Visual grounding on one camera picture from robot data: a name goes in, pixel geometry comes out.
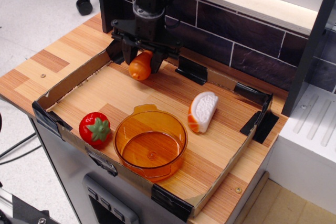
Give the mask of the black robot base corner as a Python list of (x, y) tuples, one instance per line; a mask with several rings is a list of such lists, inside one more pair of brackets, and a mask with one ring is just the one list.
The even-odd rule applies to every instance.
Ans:
[(58, 223), (48, 210), (38, 210), (15, 195), (7, 192), (1, 184), (1, 223)]

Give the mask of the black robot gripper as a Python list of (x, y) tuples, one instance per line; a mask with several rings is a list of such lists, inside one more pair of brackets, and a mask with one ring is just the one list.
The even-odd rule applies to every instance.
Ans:
[(115, 19), (111, 22), (112, 37), (121, 42), (124, 60), (130, 64), (140, 49), (153, 52), (151, 73), (157, 73), (164, 59), (177, 59), (182, 42), (166, 29), (165, 9), (156, 13), (133, 5), (133, 19)]

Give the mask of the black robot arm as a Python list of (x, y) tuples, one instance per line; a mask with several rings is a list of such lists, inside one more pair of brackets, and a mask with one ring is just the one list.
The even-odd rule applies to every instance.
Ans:
[(152, 73), (157, 73), (168, 57), (179, 57), (182, 42), (170, 34), (165, 23), (166, 7), (173, 1), (134, 0), (133, 20), (115, 19), (111, 22), (112, 38), (121, 43), (124, 61), (128, 65), (140, 49), (153, 53), (150, 60)]

